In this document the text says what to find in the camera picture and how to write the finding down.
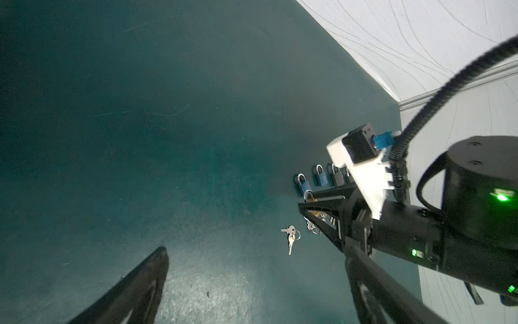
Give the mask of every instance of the black cylindrical motor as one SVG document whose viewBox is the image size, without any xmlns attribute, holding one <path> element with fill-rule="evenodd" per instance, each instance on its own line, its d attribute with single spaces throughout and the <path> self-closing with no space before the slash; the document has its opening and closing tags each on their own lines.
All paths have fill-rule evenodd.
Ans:
<svg viewBox="0 0 518 324">
<path fill-rule="evenodd" d="M 474 240 L 518 249 L 518 137 L 468 138 L 446 159 L 445 221 Z"/>
</svg>

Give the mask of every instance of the blue connector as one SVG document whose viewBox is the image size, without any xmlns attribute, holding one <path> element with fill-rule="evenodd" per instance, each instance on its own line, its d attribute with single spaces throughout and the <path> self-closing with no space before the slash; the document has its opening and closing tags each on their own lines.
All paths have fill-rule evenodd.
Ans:
<svg viewBox="0 0 518 324">
<path fill-rule="evenodd" d="M 379 135 L 375 135 L 372 137 L 372 141 L 374 142 L 374 145 L 379 150 L 382 150 L 385 147 L 389 147 L 394 143 L 394 137 L 392 136 L 392 132 L 385 132 Z"/>
</svg>

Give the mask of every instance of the blue padlock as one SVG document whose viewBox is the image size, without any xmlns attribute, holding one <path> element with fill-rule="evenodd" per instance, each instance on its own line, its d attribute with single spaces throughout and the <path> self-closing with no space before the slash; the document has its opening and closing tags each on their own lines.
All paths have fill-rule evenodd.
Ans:
<svg viewBox="0 0 518 324">
<path fill-rule="evenodd" d="M 299 173 L 297 175 L 297 183 L 298 183 L 298 189 L 300 190 L 300 194 L 302 195 L 302 197 L 304 197 L 304 194 L 306 193 L 306 191 L 311 191 L 311 185 L 306 180 L 306 176 L 303 175 L 302 173 Z"/>
<path fill-rule="evenodd" d="M 316 170 L 316 177 L 319 181 L 319 186 L 320 187 L 325 186 L 327 184 L 327 174 L 324 171 L 324 168 L 320 164 L 317 164 L 315 167 L 315 170 Z"/>
</svg>

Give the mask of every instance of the silver key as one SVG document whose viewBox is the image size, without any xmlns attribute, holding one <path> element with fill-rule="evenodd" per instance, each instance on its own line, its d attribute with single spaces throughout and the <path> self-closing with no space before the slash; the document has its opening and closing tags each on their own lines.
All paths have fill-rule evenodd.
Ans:
<svg viewBox="0 0 518 324">
<path fill-rule="evenodd" d="M 313 232 L 313 234 L 318 234 L 318 230 L 316 230 L 315 224 L 310 222 L 309 219 L 307 219 L 306 217 L 304 217 L 304 219 L 306 220 L 306 222 L 308 222 L 308 230 Z"/>
<path fill-rule="evenodd" d="M 289 236 L 295 238 L 295 227 L 293 225 L 290 225 L 287 229 L 282 229 L 281 232 L 288 233 Z"/>
<path fill-rule="evenodd" d="M 288 236 L 288 241 L 290 242 L 290 247 L 288 248 L 288 255 L 291 255 L 291 248 L 293 247 L 293 242 L 295 242 L 295 234 Z"/>
</svg>

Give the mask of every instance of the green tabletop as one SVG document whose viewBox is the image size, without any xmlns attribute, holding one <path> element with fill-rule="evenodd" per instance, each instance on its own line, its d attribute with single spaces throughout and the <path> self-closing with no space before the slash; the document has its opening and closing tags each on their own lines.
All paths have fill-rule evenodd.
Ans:
<svg viewBox="0 0 518 324">
<path fill-rule="evenodd" d="M 2 323 L 66 322 L 160 245 L 157 323 L 358 322 L 293 178 L 363 123 L 400 129 L 399 111 L 297 2 L 1 14 Z M 420 298 L 414 264 L 375 259 Z"/>
</svg>

